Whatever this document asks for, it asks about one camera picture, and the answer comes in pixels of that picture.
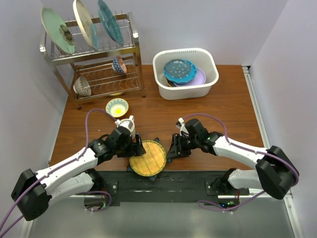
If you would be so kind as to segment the dark blue bottom plate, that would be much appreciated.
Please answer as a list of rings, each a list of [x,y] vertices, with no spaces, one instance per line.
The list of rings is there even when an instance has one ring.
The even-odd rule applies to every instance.
[[[166,82],[169,87],[177,87],[173,82],[169,81],[168,79],[166,79]]]

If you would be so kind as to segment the lilac purple plate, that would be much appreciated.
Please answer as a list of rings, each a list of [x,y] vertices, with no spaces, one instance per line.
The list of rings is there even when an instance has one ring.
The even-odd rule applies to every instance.
[[[196,71],[197,71],[196,76],[190,82],[186,84],[173,83],[173,85],[176,87],[182,87],[182,86],[199,86],[199,85],[205,84],[205,81],[206,81],[205,73],[198,67],[196,67]]]

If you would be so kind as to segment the teal dotted scalloped plate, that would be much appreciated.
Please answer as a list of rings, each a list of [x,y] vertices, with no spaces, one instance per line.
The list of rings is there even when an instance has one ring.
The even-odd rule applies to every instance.
[[[186,84],[186,83],[188,83],[188,82],[190,82],[191,80],[194,79],[194,77],[196,76],[196,73],[197,73],[196,66],[192,63],[191,71],[184,77],[181,77],[181,78],[171,77],[170,75],[168,75],[166,73],[164,73],[164,75],[169,81],[171,81],[173,83]]]

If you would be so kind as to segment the clear glass plate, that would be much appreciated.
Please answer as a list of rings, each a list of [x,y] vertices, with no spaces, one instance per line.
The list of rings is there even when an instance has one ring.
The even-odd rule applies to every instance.
[[[171,77],[181,78],[186,76],[192,68],[192,63],[185,59],[173,59],[163,67],[164,73]]]

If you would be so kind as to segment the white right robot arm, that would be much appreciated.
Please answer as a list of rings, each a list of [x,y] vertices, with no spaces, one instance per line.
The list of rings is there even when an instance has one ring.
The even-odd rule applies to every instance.
[[[227,137],[226,133],[209,132],[198,119],[176,124],[179,133],[172,136],[166,159],[191,155],[192,150],[233,159],[249,170],[229,169],[225,175],[212,182],[227,195],[241,188],[261,189],[275,199],[283,199],[299,181],[299,172],[287,155],[277,146],[261,148],[250,146]]]

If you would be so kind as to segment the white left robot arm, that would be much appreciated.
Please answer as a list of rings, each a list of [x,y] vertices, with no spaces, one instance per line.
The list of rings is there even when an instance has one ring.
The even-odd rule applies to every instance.
[[[46,169],[23,171],[11,193],[25,220],[41,216],[54,202],[77,193],[98,194],[103,188],[94,167],[113,156],[129,158],[145,154],[141,135],[122,126],[92,140],[73,156]]]

